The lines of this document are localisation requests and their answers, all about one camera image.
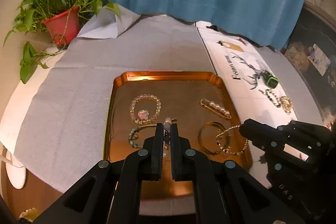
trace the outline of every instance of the red flower pot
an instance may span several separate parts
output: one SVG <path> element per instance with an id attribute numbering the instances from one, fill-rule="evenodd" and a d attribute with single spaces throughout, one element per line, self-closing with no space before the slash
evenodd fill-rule
<path id="1" fill-rule="evenodd" d="M 78 35 L 80 30 L 78 9 L 79 7 L 76 6 L 71 10 L 71 12 L 69 9 L 59 15 L 42 21 L 42 23 L 47 26 L 51 38 L 58 48 L 67 48 L 72 39 Z"/>

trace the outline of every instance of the gold tray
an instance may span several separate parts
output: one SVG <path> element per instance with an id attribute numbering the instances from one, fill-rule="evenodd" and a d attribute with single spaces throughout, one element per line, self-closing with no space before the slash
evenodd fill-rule
<path id="1" fill-rule="evenodd" d="M 125 72 L 115 78 L 110 101 L 106 128 L 104 156 L 112 162 L 125 159 L 136 151 L 128 143 L 128 135 L 137 125 L 132 122 L 129 107 L 134 97 L 140 94 L 154 94 L 161 100 L 161 113 L 154 121 L 164 122 L 166 117 L 177 118 L 179 136 L 189 139 L 193 149 L 202 151 L 198 143 L 198 133 L 206 122 L 217 121 L 228 128 L 241 124 L 227 89 L 219 76 L 211 72 L 185 71 L 137 71 Z M 222 119 L 200 106 L 200 100 L 206 98 L 221 103 L 230 111 L 230 120 Z M 155 110 L 155 103 L 142 100 L 135 106 L 135 115 L 141 109 L 147 109 L 150 116 Z M 155 128 L 146 128 L 138 133 L 137 143 L 155 134 Z M 202 132 L 202 141 L 211 151 L 218 151 L 215 143 L 216 128 L 207 127 Z M 232 133 L 230 146 L 232 151 L 240 151 L 246 139 L 238 129 Z M 211 160 L 224 162 L 232 159 L 248 170 L 252 165 L 251 153 L 247 148 L 241 156 L 225 154 L 208 157 Z M 175 182 L 171 177 L 170 151 L 163 160 L 162 179 L 159 182 L 143 181 L 141 199 L 163 199 L 193 193 L 191 181 Z"/>

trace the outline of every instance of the pearl bead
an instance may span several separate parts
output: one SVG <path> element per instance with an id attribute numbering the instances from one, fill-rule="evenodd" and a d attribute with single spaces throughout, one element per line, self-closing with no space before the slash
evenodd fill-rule
<path id="1" fill-rule="evenodd" d="M 170 124 L 169 123 L 165 123 L 163 125 L 163 129 L 166 130 L 166 131 L 169 131 L 170 130 Z"/>

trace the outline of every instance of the pink charm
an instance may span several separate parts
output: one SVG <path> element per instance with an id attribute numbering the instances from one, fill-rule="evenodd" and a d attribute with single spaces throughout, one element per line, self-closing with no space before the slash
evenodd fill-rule
<path id="1" fill-rule="evenodd" d="M 141 120 L 148 119 L 149 112 L 148 112 L 148 110 L 145 110 L 145 109 L 140 110 L 140 111 L 138 112 L 138 116 L 139 116 L 139 118 L 140 118 Z"/>

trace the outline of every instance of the black pearl bracelet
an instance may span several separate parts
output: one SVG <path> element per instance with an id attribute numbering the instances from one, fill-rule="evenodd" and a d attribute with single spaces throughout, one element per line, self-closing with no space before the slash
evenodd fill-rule
<path id="1" fill-rule="evenodd" d="M 266 95 L 266 97 L 272 102 L 273 105 L 275 105 L 276 107 L 281 107 L 280 98 L 278 96 L 276 96 L 275 93 L 272 90 L 267 89 L 267 90 L 265 90 L 265 92 L 262 91 L 262 90 L 259 90 L 259 91 L 263 95 Z M 271 98 L 270 94 L 274 96 L 276 102 Z"/>

